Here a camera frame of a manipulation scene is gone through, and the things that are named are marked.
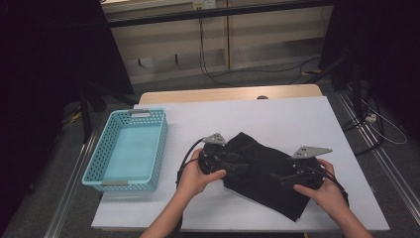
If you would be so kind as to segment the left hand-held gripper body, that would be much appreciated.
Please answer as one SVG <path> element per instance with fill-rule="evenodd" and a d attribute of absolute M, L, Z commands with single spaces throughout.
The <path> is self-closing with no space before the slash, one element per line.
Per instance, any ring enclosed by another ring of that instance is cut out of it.
<path fill-rule="evenodd" d="M 218 166 L 221 164 L 224 154 L 224 146 L 227 142 L 220 133 L 205 137 L 201 142 L 204 147 L 199 154 L 198 164 L 202 173 L 209 175 L 218 171 Z"/>

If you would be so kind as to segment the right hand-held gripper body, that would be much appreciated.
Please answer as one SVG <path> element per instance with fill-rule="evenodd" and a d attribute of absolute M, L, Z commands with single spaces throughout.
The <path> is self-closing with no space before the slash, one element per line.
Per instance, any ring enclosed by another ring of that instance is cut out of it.
<path fill-rule="evenodd" d="M 297 183 L 318 189 L 324 180 L 325 172 L 317 156 L 332 153 L 332 149 L 301 146 L 292 156 L 292 164 L 297 173 Z"/>

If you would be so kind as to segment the black shorts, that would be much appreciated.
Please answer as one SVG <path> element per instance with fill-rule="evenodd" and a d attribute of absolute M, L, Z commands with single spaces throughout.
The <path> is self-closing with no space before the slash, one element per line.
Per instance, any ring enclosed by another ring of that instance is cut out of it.
<path fill-rule="evenodd" d="M 249 166 L 245 173 L 226 174 L 224 187 L 274 209 L 292 221 L 302 215 L 309 198 L 293 189 L 297 173 L 287 154 L 266 147 L 243 132 L 228 142 L 225 151 L 239 155 L 236 164 Z M 271 173 L 290 176 L 275 178 Z M 280 179 L 291 179 L 291 185 L 281 185 Z"/>

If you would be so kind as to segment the light blue plastic basket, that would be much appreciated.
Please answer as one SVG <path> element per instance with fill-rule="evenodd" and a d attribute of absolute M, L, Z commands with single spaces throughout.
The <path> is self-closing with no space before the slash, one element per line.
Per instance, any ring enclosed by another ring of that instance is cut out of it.
<path fill-rule="evenodd" d="M 162 108 L 113 111 L 82 183 L 99 191 L 155 190 L 167 127 Z"/>

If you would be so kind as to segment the person's right hand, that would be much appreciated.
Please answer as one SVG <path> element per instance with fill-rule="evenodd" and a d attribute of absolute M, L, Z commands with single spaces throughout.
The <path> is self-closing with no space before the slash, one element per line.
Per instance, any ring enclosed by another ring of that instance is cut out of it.
<path fill-rule="evenodd" d="M 339 188 L 329 179 L 325 179 L 318 189 L 295 184 L 293 189 L 315 200 L 316 203 L 336 222 L 346 220 L 351 214 Z"/>

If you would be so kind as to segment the person's left hand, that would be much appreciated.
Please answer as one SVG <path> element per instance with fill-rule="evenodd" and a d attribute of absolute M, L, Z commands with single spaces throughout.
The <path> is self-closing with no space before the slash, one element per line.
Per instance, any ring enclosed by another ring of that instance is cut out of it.
<path fill-rule="evenodd" d="M 191 200 L 202 192 L 210 182 L 222 179 L 227 174 L 225 170 L 219 170 L 209 175 L 203 174 L 198 164 L 201 151 L 202 149 L 199 148 L 193 152 L 180 177 L 175 194 L 182 199 Z"/>

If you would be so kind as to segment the wooden table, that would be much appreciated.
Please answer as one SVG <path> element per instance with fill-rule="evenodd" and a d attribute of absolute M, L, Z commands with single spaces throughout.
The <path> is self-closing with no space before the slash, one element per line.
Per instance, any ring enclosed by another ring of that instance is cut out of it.
<path fill-rule="evenodd" d="M 316 84 L 249 86 L 235 88 L 191 89 L 144 93 L 140 104 L 184 103 L 227 100 L 254 100 L 265 95 L 268 99 L 322 96 Z"/>

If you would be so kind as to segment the black stand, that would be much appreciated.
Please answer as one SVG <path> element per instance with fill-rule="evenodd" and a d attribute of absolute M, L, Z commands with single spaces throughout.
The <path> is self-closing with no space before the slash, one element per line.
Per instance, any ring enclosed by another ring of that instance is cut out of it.
<path fill-rule="evenodd" d="M 353 56 L 344 54 L 334 60 L 320 73 L 312 76 L 305 84 L 314 84 L 319 80 L 330 77 L 335 90 L 344 90 L 346 86 L 351 87 L 351 99 L 353 108 L 359 118 L 363 117 L 362 96 L 361 96 L 361 72 L 360 66 Z"/>
<path fill-rule="evenodd" d="M 104 96 L 110 96 L 120 102 L 131 106 L 137 104 L 137 101 L 135 101 L 134 99 L 131 99 L 126 95 L 117 93 L 116 91 L 111 90 L 99 83 L 82 83 L 80 85 L 79 104 L 83 122 L 84 143 L 87 142 L 87 140 L 92 134 L 89 107 L 92 107 L 92 109 L 95 112 L 103 112 L 107 107 L 105 100 L 103 99 Z"/>

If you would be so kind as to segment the beige cabinet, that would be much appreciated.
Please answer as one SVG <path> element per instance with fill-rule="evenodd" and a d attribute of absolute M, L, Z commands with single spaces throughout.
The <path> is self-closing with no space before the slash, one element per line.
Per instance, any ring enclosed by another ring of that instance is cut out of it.
<path fill-rule="evenodd" d="M 195 11 L 194 0 L 101 0 L 107 20 Z M 216 8 L 286 0 L 216 0 Z M 331 6 L 114 28 L 132 83 L 317 57 Z"/>

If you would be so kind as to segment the black horizontal bar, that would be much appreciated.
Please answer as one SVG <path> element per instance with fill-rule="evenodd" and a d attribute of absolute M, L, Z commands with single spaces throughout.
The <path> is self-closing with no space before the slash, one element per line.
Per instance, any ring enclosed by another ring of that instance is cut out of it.
<path fill-rule="evenodd" d="M 163 15 L 153 15 L 146 17 L 130 17 L 109 20 L 109 28 L 120 28 L 138 25 L 148 25 L 166 22 L 177 22 L 195 19 L 206 19 L 214 17 L 225 17 L 235 15 L 245 15 L 254 13 L 264 13 L 273 11 L 296 10 L 314 7 L 334 6 L 341 0 L 287 0 L 280 3 L 257 4 L 239 7 L 227 7 L 210 10 L 195 10 L 181 13 L 169 13 Z"/>

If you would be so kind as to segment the black curtain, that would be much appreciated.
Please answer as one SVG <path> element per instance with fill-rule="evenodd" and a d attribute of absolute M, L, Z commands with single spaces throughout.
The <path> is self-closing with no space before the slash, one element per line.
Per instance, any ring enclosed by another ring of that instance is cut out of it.
<path fill-rule="evenodd" d="M 343 55 L 420 140 L 420 0 L 337 0 L 319 66 Z"/>
<path fill-rule="evenodd" d="M 0 0 L 0 234 L 44 167 L 63 107 L 132 84 L 103 0 Z"/>

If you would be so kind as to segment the aluminium floor rail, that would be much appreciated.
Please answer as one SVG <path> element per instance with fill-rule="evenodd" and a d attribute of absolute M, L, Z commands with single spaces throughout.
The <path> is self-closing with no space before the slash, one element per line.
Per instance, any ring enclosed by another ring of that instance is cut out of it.
<path fill-rule="evenodd" d="M 420 226 L 420 197 L 414 192 L 407 180 L 402 176 L 394 162 L 391 160 L 389 154 L 379 144 L 380 137 L 377 137 L 374 134 L 372 127 L 368 123 L 363 122 L 361 119 L 356 117 L 356 112 L 353 109 L 353 102 L 350 97 L 343 93 L 338 93 L 337 96 L 352 121 L 356 124 L 356 128 L 359 133 L 367 143 L 369 152 L 374 155 L 382 170 L 396 189 L 396 192 L 401 197 L 408 211 L 411 213 L 416 223 Z"/>
<path fill-rule="evenodd" d="M 96 142 L 96 139 L 97 139 L 97 133 L 93 132 L 86 140 L 83 141 L 75 166 L 72 169 L 72 172 L 66 184 L 65 190 L 54 211 L 52 220 L 49 223 L 49 226 L 46 230 L 44 238 L 59 238 L 60 237 L 67 214 L 71 208 L 73 199 L 75 197 L 76 190 L 78 188 L 78 185 L 81 183 L 81 178 L 83 176 L 83 169 L 86 166 L 87 158 L 93 150 L 93 146 Z"/>

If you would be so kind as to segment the white wall socket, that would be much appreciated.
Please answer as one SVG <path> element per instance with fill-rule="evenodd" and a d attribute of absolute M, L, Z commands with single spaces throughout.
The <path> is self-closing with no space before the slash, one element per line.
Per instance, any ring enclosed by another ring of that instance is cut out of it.
<path fill-rule="evenodd" d="M 194 10 L 215 9 L 216 0 L 194 0 L 192 5 Z"/>

